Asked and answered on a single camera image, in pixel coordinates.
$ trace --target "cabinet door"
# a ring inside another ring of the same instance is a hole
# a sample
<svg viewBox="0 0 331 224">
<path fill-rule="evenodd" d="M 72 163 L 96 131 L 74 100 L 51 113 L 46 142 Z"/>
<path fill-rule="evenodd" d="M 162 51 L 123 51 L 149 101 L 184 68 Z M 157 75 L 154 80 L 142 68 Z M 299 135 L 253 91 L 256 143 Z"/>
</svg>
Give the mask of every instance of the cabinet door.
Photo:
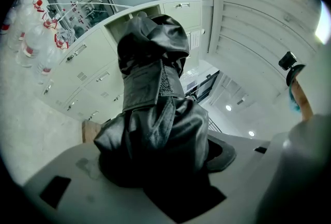
<svg viewBox="0 0 331 224">
<path fill-rule="evenodd" d="M 49 79 L 39 98 L 49 106 L 63 111 L 63 107 L 79 85 L 67 77 L 64 69 L 59 68 Z"/>
<path fill-rule="evenodd" d="M 109 119 L 115 118 L 118 114 L 122 112 L 123 109 L 123 96 L 120 96 L 118 100 L 113 102 L 103 103 L 102 109 L 99 113 L 91 113 L 91 121 L 103 124 Z"/>
<path fill-rule="evenodd" d="M 63 111 L 80 121 L 91 120 L 103 124 L 121 113 L 122 107 L 123 96 L 115 101 L 103 103 L 89 91 L 82 89 L 68 101 Z"/>
<path fill-rule="evenodd" d="M 174 18 L 186 29 L 201 24 L 201 2 L 164 3 L 165 14 Z"/>
<path fill-rule="evenodd" d="M 117 59 L 101 29 L 82 40 L 60 63 L 69 78 L 78 85 L 109 62 Z"/>
<path fill-rule="evenodd" d="M 85 89 L 73 96 L 63 109 L 65 114 L 81 121 L 100 114 L 101 110 L 101 103 Z"/>
<path fill-rule="evenodd" d="M 114 102 L 124 92 L 117 61 L 92 79 L 85 88 L 103 103 Z"/>
</svg>

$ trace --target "plastic bottle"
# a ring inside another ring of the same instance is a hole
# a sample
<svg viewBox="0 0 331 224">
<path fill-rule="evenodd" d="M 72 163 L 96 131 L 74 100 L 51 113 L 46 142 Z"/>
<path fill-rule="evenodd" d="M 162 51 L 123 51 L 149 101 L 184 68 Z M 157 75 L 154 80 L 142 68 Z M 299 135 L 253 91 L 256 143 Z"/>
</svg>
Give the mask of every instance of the plastic bottle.
<svg viewBox="0 0 331 224">
<path fill-rule="evenodd" d="M 30 28 L 19 48 L 16 62 L 22 67 L 31 67 L 33 59 L 38 56 L 41 49 L 47 46 L 51 39 L 54 39 L 51 20 L 46 20 L 44 23 Z"/>
<path fill-rule="evenodd" d="M 54 41 L 49 41 L 46 48 L 40 51 L 33 72 L 39 84 L 43 84 L 48 78 L 51 70 L 58 64 L 63 53 L 68 49 L 68 43 L 61 36 L 54 35 Z"/>
<path fill-rule="evenodd" d="M 18 52 L 25 32 L 29 28 L 33 28 L 40 24 L 40 13 L 44 12 L 40 7 L 42 5 L 42 0 L 37 0 L 32 3 L 28 2 L 28 0 L 22 1 L 23 3 L 18 13 L 18 18 L 8 34 L 8 47 L 14 52 Z"/>
<path fill-rule="evenodd" d="M 2 26 L 0 29 L 0 35 L 5 35 L 9 32 L 10 27 L 15 22 L 16 16 L 17 16 L 16 8 L 11 7 L 7 12 L 4 22 L 2 23 Z"/>
</svg>

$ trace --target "ceiling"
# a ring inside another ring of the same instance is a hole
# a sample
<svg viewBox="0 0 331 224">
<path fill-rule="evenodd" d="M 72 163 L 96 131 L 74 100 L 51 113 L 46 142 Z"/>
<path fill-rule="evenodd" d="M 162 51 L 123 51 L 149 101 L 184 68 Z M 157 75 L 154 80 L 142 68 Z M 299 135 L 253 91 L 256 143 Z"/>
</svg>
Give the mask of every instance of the ceiling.
<svg viewBox="0 0 331 224">
<path fill-rule="evenodd" d="M 291 51 L 308 63 L 320 48 L 315 36 L 320 0 L 214 0 L 205 59 L 224 72 L 212 105 L 238 129 L 266 135 L 300 120 L 289 109 L 287 72 L 278 61 Z M 246 100 L 237 104 L 242 97 Z M 231 114 L 225 105 L 231 105 Z"/>
</svg>

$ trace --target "cabinet handle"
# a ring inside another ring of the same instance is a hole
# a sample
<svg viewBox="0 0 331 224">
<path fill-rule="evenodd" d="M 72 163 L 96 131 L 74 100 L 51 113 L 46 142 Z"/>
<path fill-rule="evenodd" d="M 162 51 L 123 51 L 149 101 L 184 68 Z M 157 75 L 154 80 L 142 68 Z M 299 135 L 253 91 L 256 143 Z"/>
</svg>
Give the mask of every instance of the cabinet handle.
<svg viewBox="0 0 331 224">
<path fill-rule="evenodd" d="M 74 102 L 72 102 L 71 105 L 68 106 L 67 111 L 69 111 L 73 105 L 74 105 Z"/>
<path fill-rule="evenodd" d="M 92 119 L 92 117 L 93 117 L 93 116 L 95 116 L 97 113 L 99 113 L 99 111 L 95 111 L 95 112 L 93 112 L 93 113 L 92 113 L 92 115 L 89 117 L 89 119 L 88 119 L 88 120 L 91 120 L 91 119 Z"/>
<path fill-rule="evenodd" d="M 49 91 L 49 89 L 51 88 L 51 85 L 49 85 L 47 88 L 46 88 L 46 90 L 44 91 L 44 95 L 46 94 L 46 93 L 48 93 L 48 91 Z"/>
<path fill-rule="evenodd" d="M 81 53 L 85 48 L 87 48 L 87 46 L 86 46 L 85 44 L 82 44 L 82 45 L 76 50 L 76 52 L 74 52 L 74 54 L 75 54 L 76 56 L 78 56 L 79 53 Z"/>
<path fill-rule="evenodd" d="M 183 7 L 190 7 L 190 3 L 179 3 L 179 4 L 177 4 L 175 7 L 180 7 L 180 8 L 183 8 Z"/>
<path fill-rule="evenodd" d="M 109 72 L 106 72 L 104 75 L 102 75 L 100 78 L 97 79 L 97 82 L 102 81 L 105 77 L 109 76 Z"/>
</svg>

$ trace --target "white cabinet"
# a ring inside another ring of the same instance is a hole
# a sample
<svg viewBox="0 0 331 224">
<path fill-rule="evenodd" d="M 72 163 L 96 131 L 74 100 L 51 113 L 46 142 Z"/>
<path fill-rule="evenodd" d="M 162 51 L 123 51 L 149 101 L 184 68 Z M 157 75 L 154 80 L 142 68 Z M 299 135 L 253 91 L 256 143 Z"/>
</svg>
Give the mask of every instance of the white cabinet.
<svg viewBox="0 0 331 224">
<path fill-rule="evenodd" d="M 115 61 L 103 70 L 87 83 L 85 88 L 103 103 L 116 101 L 124 92 L 123 79 L 118 62 Z"/>
<path fill-rule="evenodd" d="M 77 120 L 102 124 L 122 112 L 124 84 L 118 68 L 117 43 L 126 22 L 140 11 L 165 13 L 188 35 L 201 29 L 201 0 L 161 0 L 134 6 L 105 19 L 78 39 L 54 68 L 39 98 Z M 184 72 L 199 64 L 199 48 L 190 51 Z"/>
<path fill-rule="evenodd" d="M 97 29 L 80 41 L 59 67 L 65 69 L 68 78 L 80 85 L 115 59 L 117 59 L 115 52 L 101 29 Z"/>
<path fill-rule="evenodd" d="M 77 120 L 91 120 L 103 124 L 121 113 L 122 106 L 123 96 L 104 103 L 83 88 L 67 102 L 63 111 Z"/>
<path fill-rule="evenodd" d="M 174 18 L 184 29 L 201 25 L 201 2 L 164 3 L 165 14 Z"/>
<path fill-rule="evenodd" d="M 62 111 L 66 101 L 79 88 L 79 85 L 73 83 L 66 77 L 64 68 L 59 67 L 46 83 L 40 99 L 49 106 Z"/>
<path fill-rule="evenodd" d="M 66 114 L 78 120 L 100 114 L 101 104 L 88 91 L 82 89 L 65 105 Z"/>
</svg>

